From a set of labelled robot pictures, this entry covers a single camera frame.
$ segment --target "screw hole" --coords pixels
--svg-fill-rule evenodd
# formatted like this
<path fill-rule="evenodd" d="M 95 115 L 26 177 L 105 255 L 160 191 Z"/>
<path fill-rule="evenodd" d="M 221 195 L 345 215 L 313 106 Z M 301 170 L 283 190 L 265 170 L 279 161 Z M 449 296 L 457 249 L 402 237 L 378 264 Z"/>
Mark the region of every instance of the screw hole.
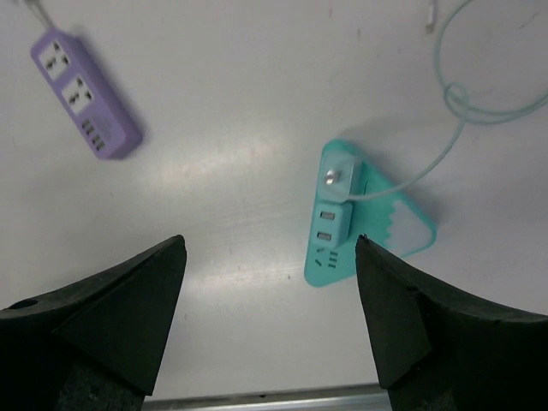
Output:
<path fill-rule="evenodd" d="M 13 306 L 9 307 L 8 309 L 21 310 L 22 308 L 32 307 L 32 306 L 35 306 L 36 304 L 38 304 L 38 300 L 33 300 L 33 299 L 23 300 L 23 301 L 16 302 Z"/>

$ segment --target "cable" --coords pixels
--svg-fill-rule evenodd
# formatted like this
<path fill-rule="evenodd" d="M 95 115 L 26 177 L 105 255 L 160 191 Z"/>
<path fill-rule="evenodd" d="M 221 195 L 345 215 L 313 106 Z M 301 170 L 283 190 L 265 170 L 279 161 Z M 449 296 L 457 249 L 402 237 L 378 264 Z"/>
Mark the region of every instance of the cable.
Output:
<path fill-rule="evenodd" d="M 434 33 L 438 21 L 438 0 L 430 0 L 428 3 L 428 20 L 426 20 L 426 33 Z"/>
<path fill-rule="evenodd" d="M 33 13 L 34 17 L 36 17 L 36 20 L 44 26 L 46 30 L 49 30 L 50 28 L 55 27 L 55 24 L 53 23 L 53 20 L 50 18 L 50 16 L 47 14 L 47 12 L 44 10 L 44 7 L 42 6 L 42 3 L 40 0 L 21 0 L 29 10 L 31 10 L 31 13 Z"/>
<path fill-rule="evenodd" d="M 438 164 L 447 156 L 451 151 L 456 141 L 462 134 L 462 130 L 467 123 L 470 124 L 480 124 L 480 125 L 491 125 L 491 124 L 502 124 L 504 122 L 512 122 L 517 120 L 520 117 L 527 116 L 534 111 L 544 107 L 548 104 L 548 92 L 543 96 L 533 101 L 531 104 L 525 105 L 521 108 L 515 110 L 492 110 L 478 105 L 470 104 L 470 94 L 468 90 L 462 83 L 458 82 L 447 82 L 444 77 L 444 72 L 441 68 L 441 46 L 444 39 L 445 31 L 449 24 L 455 19 L 455 17 L 473 0 L 465 0 L 460 6 L 458 6 L 447 19 L 444 21 L 442 26 L 439 29 L 438 36 L 436 37 L 436 43 L 434 46 L 434 68 L 436 69 L 436 76 L 438 77 L 439 85 L 444 89 L 444 102 L 447 108 L 460 120 L 453 137 L 444 148 L 444 150 L 439 154 L 439 156 L 432 161 L 428 167 L 422 170 L 419 174 L 413 178 L 399 184 L 388 190 L 384 190 L 378 193 L 371 193 L 365 195 L 346 195 L 337 193 L 336 190 L 329 187 L 330 190 L 334 191 L 336 194 L 341 195 L 343 198 L 346 198 L 350 201 L 368 201 L 373 200 L 378 197 L 384 197 L 385 195 L 393 194 L 398 191 L 401 191 L 405 188 L 413 186 L 415 183 L 420 181 L 428 173 L 436 168 Z"/>

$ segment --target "teal cable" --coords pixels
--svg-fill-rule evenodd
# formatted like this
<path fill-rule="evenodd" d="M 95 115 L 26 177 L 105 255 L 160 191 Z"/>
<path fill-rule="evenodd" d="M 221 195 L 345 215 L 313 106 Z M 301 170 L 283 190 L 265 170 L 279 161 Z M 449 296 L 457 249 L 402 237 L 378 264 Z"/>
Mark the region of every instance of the teal cable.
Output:
<path fill-rule="evenodd" d="M 447 154 L 449 154 L 456 141 L 461 136 L 462 130 L 464 129 L 464 126 L 466 126 L 466 124 L 470 123 L 479 125 L 492 125 L 502 124 L 504 122 L 512 122 L 520 117 L 527 116 L 548 104 L 547 92 L 542 97 L 533 101 L 531 104 L 525 105 L 515 110 L 487 109 L 470 103 L 470 94 L 468 93 L 467 88 L 462 83 L 448 82 L 445 79 L 441 65 L 441 47 L 444 40 L 445 31 L 447 30 L 447 27 L 453 21 L 453 19 L 455 19 L 455 17 L 472 1 L 473 0 L 466 0 L 455 10 L 453 10 L 449 17 L 447 17 L 447 19 L 444 21 L 439 29 L 438 36 L 436 37 L 436 43 L 434 46 L 434 68 L 436 69 L 438 82 L 440 86 L 444 89 L 445 105 L 459 119 L 459 123 L 456 126 L 453 137 L 451 138 L 447 146 L 436 157 L 436 159 L 428 165 L 428 167 L 426 167 L 413 178 L 393 188 L 378 193 L 365 195 L 346 195 L 341 193 L 336 194 L 340 194 L 341 197 L 346 198 L 346 200 L 350 201 L 368 201 L 376 199 L 378 197 L 384 197 L 385 195 L 396 193 L 405 188 L 409 188 L 418 181 L 420 181 L 422 178 L 424 178 L 427 174 L 434 170 L 438 166 L 438 164 L 442 162 L 442 160 L 445 158 L 445 156 L 447 156 Z"/>
<path fill-rule="evenodd" d="M 442 41 L 444 40 L 445 31 L 449 24 L 455 19 L 455 17 L 473 0 L 466 0 L 460 6 L 458 6 L 449 17 L 444 21 L 439 29 L 438 36 L 436 37 L 436 44 L 434 46 L 434 68 L 436 69 L 436 76 L 438 77 L 439 85 L 445 90 L 449 85 L 449 82 L 444 77 L 441 63 L 441 48 Z M 539 99 L 533 101 L 531 104 L 523 106 L 515 110 L 492 110 L 479 107 L 477 105 L 468 106 L 468 115 L 466 122 L 470 124 L 490 125 L 490 124 L 502 124 L 504 122 L 513 122 L 520 117 L 527 116 L 539 108 L 548 104 L 548 92 L 546 92 Z M 447 108 L 458 118 L 463 118 L 464 106 L 462 101 L 455 96 L 452 92 L 449 93 L 449 98 L 445 100 Z"/>

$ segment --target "teal power strip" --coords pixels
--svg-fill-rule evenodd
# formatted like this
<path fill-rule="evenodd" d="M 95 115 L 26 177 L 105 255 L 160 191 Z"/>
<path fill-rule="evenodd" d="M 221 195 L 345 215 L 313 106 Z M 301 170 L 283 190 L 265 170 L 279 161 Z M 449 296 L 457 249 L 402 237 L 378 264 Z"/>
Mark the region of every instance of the teal power strip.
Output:
<path fill-rule="evenodd" d="M 348 155 L 363 161 L 354 170 L 360 175 L 359 178 L 354 179 L 357 186 L 352 187 L 353 194 L 377 193 L 394 187 L 394 184 L 366 159 L 361 150 L 347 141 L 333 140 L 327 143 L 322 151 L 314 213 L 325 203 L 323 186 L 326 168 L 329 168 L 325 160 Z M 319 190 L 322 190 L 324 200 L 318 196 Z M 305 279 L 314 287 L 324 287 L 355 275 L 354 248 L 358 237 L 362 234 L 366 234 L 373 241 L 400 257 L 418 253 L 430 247 L 436 240 L 436 227 L 432 220 L 403 192 L 369 201 L 352 201 L 338 205 L 337 209 L 340 210 L 341 206 L 345 205 L 346 209 L 352 206 L 350 229 L 346 241 L 341 242 L 337 247 L 333 247 L 328 242 L 326 242 L 327 247 L 321 244 L 319 224 L 322 222 L 318 221 L 318 216 L 313 217 L 308 238 Z"/>

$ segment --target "white table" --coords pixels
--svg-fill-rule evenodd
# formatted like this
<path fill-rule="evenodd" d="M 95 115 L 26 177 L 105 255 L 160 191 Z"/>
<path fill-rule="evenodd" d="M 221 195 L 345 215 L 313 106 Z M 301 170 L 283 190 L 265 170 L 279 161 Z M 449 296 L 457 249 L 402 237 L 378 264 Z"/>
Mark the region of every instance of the white table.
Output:
<path fill-rule="evenodd" d="M 442 15 L 458 2 L 442 1 Z M 0 2 L 0 304 L 59 288 L 170 235 L 188 243 L 155 397 L 373 383 L 354 278 L 304 280 L 321 146 L 359 141 L 401 180 L 456 120 L 443 107 L 422 0 L 45 0 L 83 33 L 146 127 L 101 162 L 33 66 L 41 27 Z M 548 5 L 486 0 L 448 31 L 444 66 L 475 101 L 548 85 Z M 412 194 L 438 240 L 409 261 L 548 314 L 548 108 L 467 127 Z"/>

